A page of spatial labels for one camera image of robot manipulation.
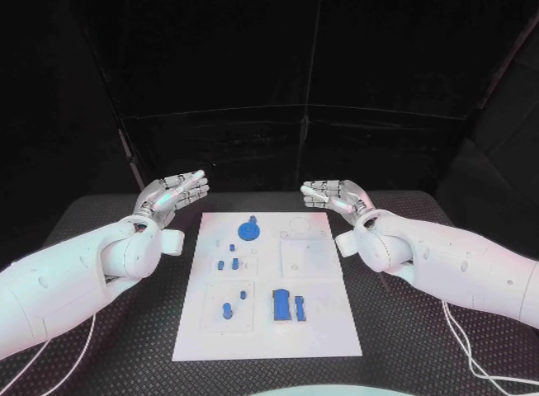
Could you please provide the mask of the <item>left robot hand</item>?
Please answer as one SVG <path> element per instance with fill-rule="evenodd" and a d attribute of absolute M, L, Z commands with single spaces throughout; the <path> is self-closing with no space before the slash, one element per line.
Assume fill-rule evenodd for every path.
<path fill-rule="evenodd" d="M 177 210 L 204 198 L 209 191 L 203 170 L 155 179 L 142 189 L 132 214 L 150 218 L 164 229 Z"/>

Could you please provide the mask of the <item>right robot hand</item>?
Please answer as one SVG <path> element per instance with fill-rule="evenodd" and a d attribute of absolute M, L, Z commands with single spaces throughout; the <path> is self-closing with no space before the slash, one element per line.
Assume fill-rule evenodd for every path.
<path fill-rule="evenodd" d="M 334 211 L 351 226 L 357 222 L 371 222 L 377 218 L 371 199 L 353 181 L 305 181 L 299 191 L 308 208 Z"/>

